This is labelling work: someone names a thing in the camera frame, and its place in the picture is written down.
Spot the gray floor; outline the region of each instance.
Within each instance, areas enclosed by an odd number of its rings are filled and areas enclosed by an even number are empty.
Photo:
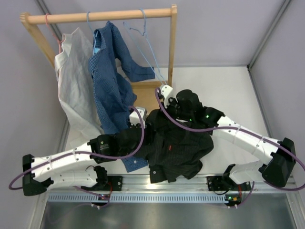
[[[55,221],[78,204],[48,203]],[[101,210],[82,206],[41,229],[295,229],[286,195],[253,195],[239,209],[206,204],[110,204]]]

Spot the garment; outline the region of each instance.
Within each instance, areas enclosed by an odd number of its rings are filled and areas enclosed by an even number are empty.
[[[137,96],[132,87],[118,74],[115,59],[119,59],[122,69],[132,82],[153,79],[151,68],[137,65],[131,58],[128,48],[118,30],[111,22],[94,31],[95,53],[88,62],[93,77],[94,99],[105,134],[115,134],[128,128],[129,110]],[[147,166],[141,158],[122,160],[127,172]]]
[[[153,143],[142,146],[135,156],[148,160],[151,183],[164,180],[174,182],[180,175],[187,179],[193,178],[203,166],[200,158],[214,147],[211,136],[183,130],[160,110],[153,110],[146,121],[153,123]],[[182,124],[191,128],[204,128],[194,123]]]
[[[77,28],[72,34],[63,34],[62,52],[55,56],[58,77],[58,98],[77,135],[70,147],[78,147],[103,133],[93,97],[93,82],[88,71],[92,44]]]

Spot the black garment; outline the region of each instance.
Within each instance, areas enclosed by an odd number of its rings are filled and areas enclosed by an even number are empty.
[[[160,110],[153,110],[147,117],[153,123],[154,139],[150,145],[142,146],[136,157],[148,160],[151,183],[176,181],[183,175],[193,178],[202,168],[200,158],[213,149],[213,141],[208,133],[195,133],[181,129],[168,120]],[[201,129],[194,123],[184,126]]]

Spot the light blue hanger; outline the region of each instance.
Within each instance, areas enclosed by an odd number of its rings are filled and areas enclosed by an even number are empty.
[[[157,62],[157,59],[156,59],[156,56],[153,52],[153,48],[148,40],[148,35],[147,35],[147,31],[146,31],[146,15],[145,15],[145,12],[143,9],[139,9],[141,10],[143,16],[144,16],[144,26],[143,26],[143,29],[144,31],[141,32],[140,30],[138,29],[135,29],[135,28],[132,28],[129,26],[129,24],[127,22],[123,22],[123,25],[124,25],[124,28],[126,29],[128,35],[130,36],[130,38],[132,39],[133,43],[137,46],[138,50],[140,51],[140,53],[142,54],[142,56],[144,57],[144,59],[146,60],[146,62],[149,64],[150,68],[153,70],[153,72],[155,73],[155,75],[157,76],[157,78],[159,79],[159,81],[163,84],[162,80],[160,79],[159,75],[161,76],[161,78],[163,79],[163,81],[166,83],[166,80],[165,78],[162,76],[162,74],[160,73],[160,68],[159,68],[159,64]],[[133,35],[131,34],[130,30],[136,30],[141,36],[145,37],[148,45],[149,45],[149,48],[151,49],[152,51],[152,55],[153,55],[153,58],[154,58],[154,61],[156,62],[156,65],[157,65],[157,68],[158,68],[158,74],[154,71],[153,67],[151,66],[151,64],[149,63],[149,61],[147,60],[147,58],[145,57],[144,53],[142,52],[142,49],[140,48],[139,44],[137,43],[137,41],[135,40],[135,38],[133,37]]]
[[[90,11],[87,12],[87,24],[89,25],[89,28],[93,34],[93,39],[94,39],[94,44],[93,44],[93,54],[97,53],[98,50],[95,48],[95,45],[96,45],[96,38],[95,38],[95,35],[94,35],[94,31],[93,31],[93,28],[91,27],[90,23],[89,23],[89,13]]]

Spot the clothing rack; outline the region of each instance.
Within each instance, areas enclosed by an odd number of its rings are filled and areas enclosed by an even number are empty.
[[[170,48],[169,48],[169,62],[168,62],[168,80],[167,83],[172,85],[173,78],[173,58],[175,51],[175,37],[176,37],[176,24],[177,24],[177,5],[173,4],[171,8],[166,9],[148,9],[144,10],[146,18],[171,18],[170,22]],[[128,19],[142,19],[143,14],[140,10],[124,10],[124,11],[110,11],[110,12],[91,12],[88,16],[89,21],[109,21],[109,20],[128,20]],[[45,16],[38,15],[32,16],[27,12],[20,14],[20,20],[32,38],[35,40],[40,50],[46,56],[52,67],[54,67],[54,58],[55,52],[51,48],[49,42],[46,40],[38,24],[45,23]],[[86,22],[87,13],[73,13],[73,14],[58,14],[58,15],[48,15],[48,23],[69,23],[69,22]],[[160,82],[139,82],[132,83],[132,88],[134,93],[138,95],[138,98],[143,98],[146,96],[146,103],[150,100],[147,100],[147,93],[154,90],[156,87],[161,85]],[[143,102],[136,101],[135,105],[144,106]],[[155,107],[153,105],[148,105],[149,111]]]

